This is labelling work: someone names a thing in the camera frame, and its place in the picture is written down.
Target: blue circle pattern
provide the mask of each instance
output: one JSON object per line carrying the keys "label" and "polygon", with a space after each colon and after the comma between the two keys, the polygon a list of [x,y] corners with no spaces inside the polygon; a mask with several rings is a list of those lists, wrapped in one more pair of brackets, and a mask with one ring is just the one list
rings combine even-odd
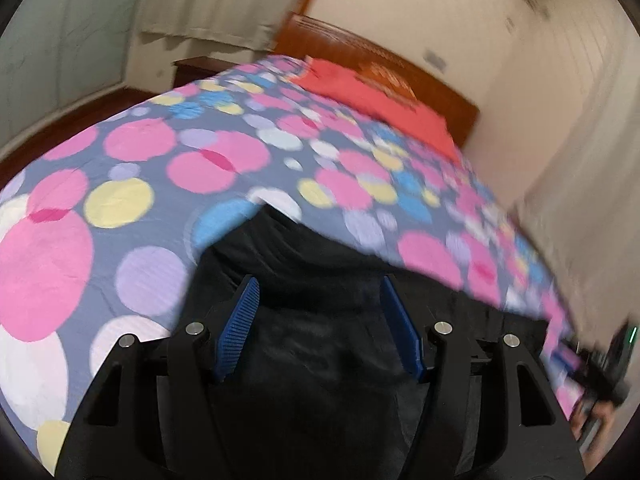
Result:
{"label": "blue circle pattern", "polygon": [[489,190],[489,188],[481,182],[478,182],[475,177],[473,177],[473,183],[476,186],[476,191],[481,198],[487,200],[490,203],[495,200],[494,194],[491,192],[491,190]]}
{"label": "blue circle pattern", "polygon": [[244,198],[220,202],[198,217],[191,234],[193,249],[202,251],[217,242],[231,229],[253,217],[260,206]]}
{"label": "blue circle pattern", "polygon": [[398,136],[398,134],[396,134],[395,131],[393,131],[391,127],[387,126],[386,124],[383,124],[383,123],[373,124],[369,131],[370,133],[380,137],[380,139],[382,140],[386,140],[387,142],[393,142],[395,144],[398,144],[399,146],[404,146],[404,143],[402,142],[400,136]]}
{"label": "blue circle pattern", "polygon": [[393,175],[396,182],[407,192],[416,195],[422,192],[422,184],[415,175],[408,171],[396,171]]}
{"label": "blue circle pattern", "polygon": [[202,92],[198,99],[205,106],[224,106],[234,102],[229,92]]}
{"label": "blue circle pattern", "polygon": [[545,281],[547,276],[546,270],[538,262],[529,264],[529,279],[536,285],[540,285]]}
{"label": "blue circle pattern", "polygon": [[418,222],[425,224],[431,223],[431,213],[429,208],[424,205],[422,200],[415,196],[410,196],[405,193],[398,194],[398,205],[409,215],[411,218]]}
{"label": "blue circle pattern", "polygon": [[259,75],[247,74],[246,76],[249,81],[257,84],[258,86],[262,86],[264,88],[271,88],[273,85],[275,85],[273,81],[269,81],[268,79],[265,79]]}
{"label": "blue circle pattern", "polygon": [[169,107],[169,111],[176,119],[196,119],[202,115],[204,109],[197,103],[183,102]]}

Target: polka dot bedspread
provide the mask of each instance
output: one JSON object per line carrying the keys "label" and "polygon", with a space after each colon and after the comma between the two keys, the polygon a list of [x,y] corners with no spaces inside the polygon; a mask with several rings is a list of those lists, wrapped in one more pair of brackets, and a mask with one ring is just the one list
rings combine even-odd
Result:
{"label": "polka dot bedspread", "polygon": [[569,330],[552,279],[468,164],[288,81],[270,56],[156,96],[0,192],[0,404],[47,463],[118,336],[166,336],[204,247],[269,203],[329,238]]}

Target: human hand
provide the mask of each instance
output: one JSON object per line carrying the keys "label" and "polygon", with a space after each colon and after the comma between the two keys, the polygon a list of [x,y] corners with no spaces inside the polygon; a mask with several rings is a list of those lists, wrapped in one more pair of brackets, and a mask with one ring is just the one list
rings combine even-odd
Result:
{"label": "human hand", "polygon": [[[582,454],[582,461],[584,462],[584,468],[587,470],[587,473],[590,473],[604,458],[607,439],[613,422],[615,421],[615,411],[616,409],[613,403],[609,401],[599,401],[593,406],[591,415],[600,421],[600,428],[587,451]],[[576,440],[578,440],[582,434],[582,427],[587,421],[587,416],[588,413],[585,414],[582,412],[582,401],[578,402],[569,419],[571,431]]]}

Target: wooden floor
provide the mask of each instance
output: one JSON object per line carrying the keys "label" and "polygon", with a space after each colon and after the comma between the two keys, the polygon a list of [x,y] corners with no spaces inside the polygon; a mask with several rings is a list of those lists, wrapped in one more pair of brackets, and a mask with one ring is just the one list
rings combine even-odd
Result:
{"label": "wooden floor", "polygon": [[82,105],[38,133],[0,161],[0,189],[32,160],[44,155],[92,124],[108,119],[127,108],[153,97],[154,94],[133,88],[121,88]]}

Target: metal screw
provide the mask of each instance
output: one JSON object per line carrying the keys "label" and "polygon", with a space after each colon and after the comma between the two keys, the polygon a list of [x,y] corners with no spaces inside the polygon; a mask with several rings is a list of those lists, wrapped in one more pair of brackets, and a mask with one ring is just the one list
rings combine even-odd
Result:
{"label": "metal screw", "polygon": [[118,339],[118,344],[122,348],[129,348],[135,342],[136,342],[136,338],[133,337],[131,334],[125,334],[120,339]]}
{"label": "metal screw", "polygon": [[447,335],[453,332],[453,327],[446,321],[439,321],[434,325],[438,334]]}
{"label": "metal screw", "polygon": [[502,338],[504,344],[510,346],[511,348],[516,348],[516,346],[520,345],[520,338],[513,334],[507,334]]}
{"label": "metal screw", "polygon": [[204,330],[204,325],[198,321],[189,323],[185,329],[189,335],[198,335]]}

